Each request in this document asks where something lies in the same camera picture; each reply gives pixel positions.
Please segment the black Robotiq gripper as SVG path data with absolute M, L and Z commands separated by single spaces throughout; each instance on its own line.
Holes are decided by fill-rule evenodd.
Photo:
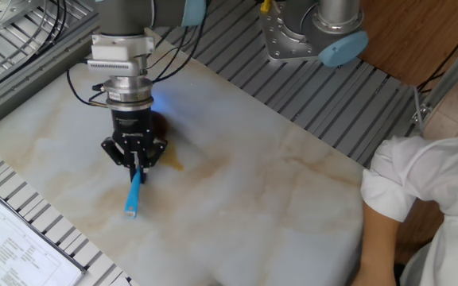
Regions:
M 134 154 L 138 152 L 141 183 L 147 180 L 147 172 L 156 165 L 168 146 L 167 140 L 154 139 L 151 127 L 151 109 L 111 111 L 114 132 L 101 146 L 117 164 L 128 169 L 135 168 Z

